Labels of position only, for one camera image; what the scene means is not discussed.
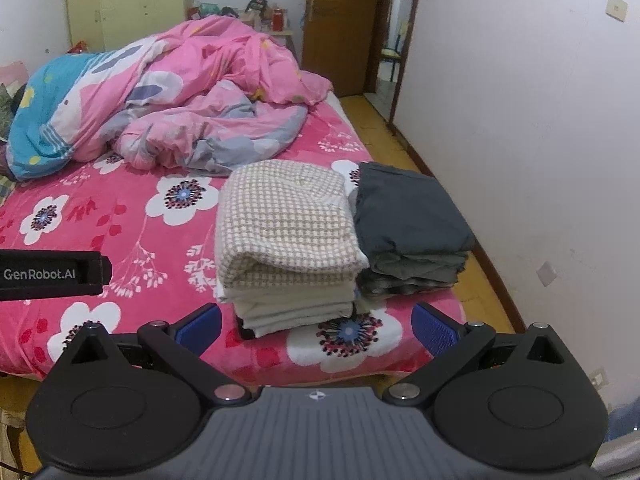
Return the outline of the cluttered bedside table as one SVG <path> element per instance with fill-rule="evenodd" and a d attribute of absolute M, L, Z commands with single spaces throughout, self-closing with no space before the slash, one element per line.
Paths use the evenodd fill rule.
<path fill-rule="evenodd" d="M 250 0 L 244 8 L 218 6 L 216 3 L 198 3 L 186 10 L 188 20 L 199 20 L 209 16 L 236 18 L 256 32 L 270 35 L 280 46 L 288 48 L 297 56 L 294 30 L 291 28 L 288 10 L 282 6 L 270 6 L 267 0 Z"/>

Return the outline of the green patterned pillow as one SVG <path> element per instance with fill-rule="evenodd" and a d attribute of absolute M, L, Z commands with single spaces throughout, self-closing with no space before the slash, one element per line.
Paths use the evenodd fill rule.
<path fill-rule="evenodd" d="M 25 89 L 26 86 L 22 84 L 14 94 L 11 94 L 4 84 L 1 86 L 0 139 L 2 143 L 8 142 L 12 122 L 22 102 Z"/>

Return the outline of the white wall socket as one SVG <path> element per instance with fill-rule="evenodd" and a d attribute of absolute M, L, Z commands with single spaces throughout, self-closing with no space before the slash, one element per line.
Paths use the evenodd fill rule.
<path fill-rule="evenodd" d="M 545 261 L 537 270 L 536 274 L 541 285 L 544 287 L 551 285 L 558 277 L 558 274 L 556 274 L 554 267 L 549 261 Z"/>

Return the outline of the white wall switch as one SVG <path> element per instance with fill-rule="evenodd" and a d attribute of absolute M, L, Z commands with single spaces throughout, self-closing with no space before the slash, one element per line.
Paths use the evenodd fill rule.
<path fill-rule="evenodd" d="M 628 3 L 624 0 L 608 0 L 606 2 L 605 14 L 621 23 L 626 20 L 627 10 Z"/>

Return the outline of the white folded clothes stack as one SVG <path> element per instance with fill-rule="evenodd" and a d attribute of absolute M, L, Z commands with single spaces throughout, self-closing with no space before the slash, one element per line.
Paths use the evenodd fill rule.
<path fill-rule="evenodd" d="M 230 304 L 244 330 L 256 338 L 334 318 L 348 318 L 356 296 L 353 278 L 334 284 L 253 288 L 224 287 L 221 280 L 216 283 L 217 300 Z"/>

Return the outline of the plaid checked pillow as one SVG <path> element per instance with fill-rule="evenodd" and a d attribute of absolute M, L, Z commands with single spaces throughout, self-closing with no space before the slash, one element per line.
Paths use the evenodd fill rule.
<path fill-rule="evenodd" d="M 0 176 L 0 205 L 3 205 L 14 191 L 16 182 L 6 176 Z"/>

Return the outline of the dark grey folded clothes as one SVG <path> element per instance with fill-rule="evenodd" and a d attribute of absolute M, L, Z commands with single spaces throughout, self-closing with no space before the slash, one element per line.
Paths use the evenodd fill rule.
<path fill-rule="evenodd" d="M 355 228 L 369 261 L 360 292 L 413 295 L 457 284 L 475 237 L 439 182 L 378 162 L 363 162 L 358 174 Z"/>

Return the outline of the pink blue floral duvet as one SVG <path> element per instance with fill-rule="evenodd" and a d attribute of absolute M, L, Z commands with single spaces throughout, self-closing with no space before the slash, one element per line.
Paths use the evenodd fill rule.
<path fill-rule="evenodd" d="M 35 180 L 113 151 L 137 170 L 225 176 L 286 150 L 331 89 L 236 18 L 187 21 L 41 66 L 2 144 L 1 172 Z"/>

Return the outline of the brown wooden door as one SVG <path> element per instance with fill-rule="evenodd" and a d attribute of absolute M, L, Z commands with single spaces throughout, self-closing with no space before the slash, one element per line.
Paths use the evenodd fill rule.
<path fill-rule="evenodd" d="M 306 0 L 302 65 L 392 122 L 419 0 Z"/>

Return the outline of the pink floral bed sheet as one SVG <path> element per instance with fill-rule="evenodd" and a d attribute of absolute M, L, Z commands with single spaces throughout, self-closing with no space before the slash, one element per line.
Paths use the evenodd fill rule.
<path fill-rule="evenodd" d="M 111 260 L 113 277 L 98 296 L 2 304 L 2 372 L 43 377 L 85 322 L 132 333 L 214 301 L 221 187 L 220 179 L 164 168 L 137 172 L 115 154 L 19 185 L 1 208 L 3 248 L 97 250 Z M 251 386 L 405 376 L 430 359 L 412 333 L 415 302 L 371 302 L 353 320 L 252 340 L 223 306 L 221 334 L 203 358 Z"/>

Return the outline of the beige white houndstooth knit sweater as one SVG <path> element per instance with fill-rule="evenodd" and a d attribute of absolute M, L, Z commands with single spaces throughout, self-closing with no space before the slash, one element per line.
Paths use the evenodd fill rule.
<path fill-rule="evenodd" d="M 369 266 L 338 172 L 270 159 L 235 170 L 219 194 L 218 282 L 235 290 L 331 286 Z"/>

